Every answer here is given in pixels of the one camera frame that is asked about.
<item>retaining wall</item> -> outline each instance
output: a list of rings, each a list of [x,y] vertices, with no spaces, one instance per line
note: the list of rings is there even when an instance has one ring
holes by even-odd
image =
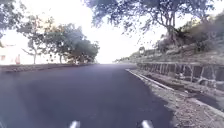
[[[198,83],[224,91],[224,65],[204,65],[199,63],[138,63],[140,69]]]

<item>hillside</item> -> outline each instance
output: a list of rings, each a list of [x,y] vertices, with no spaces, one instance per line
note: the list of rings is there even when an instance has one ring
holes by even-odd
[[[128,62],[199,62],[224,65],[224,13],[207,23],[189,21],[178,28],[175,41],[163,35],[155,49],[133,53],[118,61]]]

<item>overexposed sky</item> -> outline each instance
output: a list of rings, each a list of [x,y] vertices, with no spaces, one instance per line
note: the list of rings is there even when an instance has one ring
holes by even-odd
[[[138,50],[143,42],[150,40],[156,41],[160,35],[165,33],[163,28],[157,28],[154,32],[149,32],[144,36],[142,43],[137,44],[138,35],[132,38],[122,35],[123,30],[114,28],[111,25],[104,24],[101,28],[91,27],[92,12],[89,8],[83,6],[81,0],[21,0],[34,14],[50,15],[55,18],[57,23],[74,23],[77,26],[82,26],[84,34],[89,40],[99,41],[100,51],[97,60],[101,63],[109,63],[115,59],[129,56],[131,53]],[[220,13],[223,10],[224,2],[219,1],[215,4],[215,11],[211,14]],[[179,20],[177,25],[183,25],[186,21]],[[16,32],[10,31],[8,36],[3,38],[3,42],[15,42],[25,47],[27,40],[18,35]],[[143,44],[146,48],[151,48],[150,44]]]

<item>distant tree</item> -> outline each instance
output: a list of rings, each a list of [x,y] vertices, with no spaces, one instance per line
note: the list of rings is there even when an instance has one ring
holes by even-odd
[[[45,32],[50,30],[53,19],[49,18],[49,20],[44,21],[38,15],[28,16],[27,19],[28,21],[20,24],[18,32],[29,39],[29,51],[25,49],[23,51],[33,56],[33,63],[35,64],[37,55],[46,53]]]
[[[59,55],[73,63],[76,61],[93,61],[98,53],[97,43],[92,44],[86,39],[80,27],[74,24],[60,25],[46,33],[46,42],[49,53]]]

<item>asphalt road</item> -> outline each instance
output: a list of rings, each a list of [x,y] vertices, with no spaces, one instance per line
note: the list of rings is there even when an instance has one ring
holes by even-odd
[[[131,65],[92,65],[1,74],[0,126],[6,128],[137,128],[151,120],[169,128],[172,111],[138,78]]]

